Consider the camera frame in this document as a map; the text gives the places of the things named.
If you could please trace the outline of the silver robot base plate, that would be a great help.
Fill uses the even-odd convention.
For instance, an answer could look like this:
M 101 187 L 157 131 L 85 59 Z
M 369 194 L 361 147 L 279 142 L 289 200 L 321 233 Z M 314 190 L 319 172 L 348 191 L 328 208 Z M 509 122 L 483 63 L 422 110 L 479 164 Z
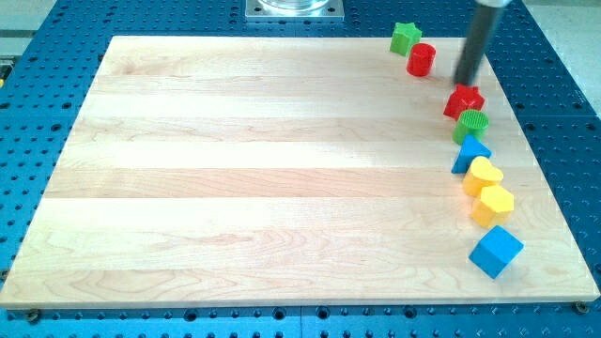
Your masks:
M 343 0 L 245 0 L 248 20 L 343 20 Z

